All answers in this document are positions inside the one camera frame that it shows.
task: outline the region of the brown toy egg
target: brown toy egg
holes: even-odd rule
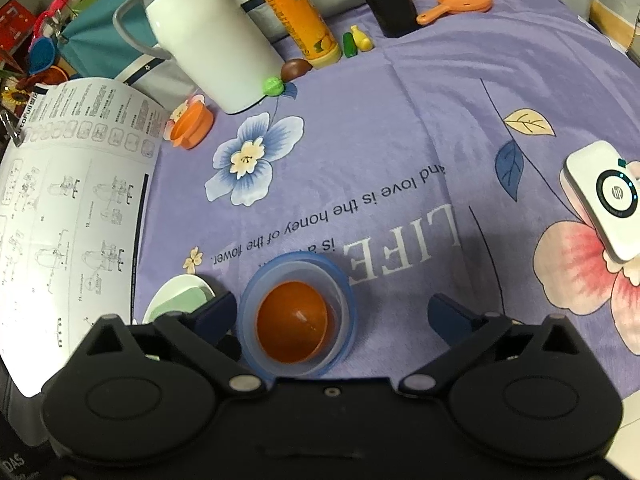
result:
[[[280,70],[280,79],[285,83],[305,75],[313,67],[306,59],[290,59]]]

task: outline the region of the orange ball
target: orange ball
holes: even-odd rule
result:
[[[305,361],[321,348],[329,325],[326,303],[302,282],[281,283],[258,309],[256,334],[265,354],[283,364]]]

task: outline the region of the red box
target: red box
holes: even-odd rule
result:
[[[31,35],[36,17],[15,0],[0,7],[0,48],[9,53]]]

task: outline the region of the blue leaf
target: blue leaf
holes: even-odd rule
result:
[[[522,150],[515,140],[510,140],[495,155],[495,174],[502,188],[518,201],[518,186],[524,170]]]
[[[285,83],[284,92],[281,95],[283,95],[284,97],[291,97],[292,99],[295,99],[296,97],[298,97],[298,87],[293,83]]]

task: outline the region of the leaf print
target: leaf print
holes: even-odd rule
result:
[[[284,84],[284,92],[280,94],[284,97],[290,97],[291,99],[295,99],[298,97],[298,87],[293,83],[285,83]]]
[[[495,155],[495,174],[502,188],[518,201],[518,186],[524,170],[522,150],[515,140],[510,140]]]
[[[504,119],[504,123],[525,135],[556,136],[551,124],[542,114],[530,108],[521,108]]]

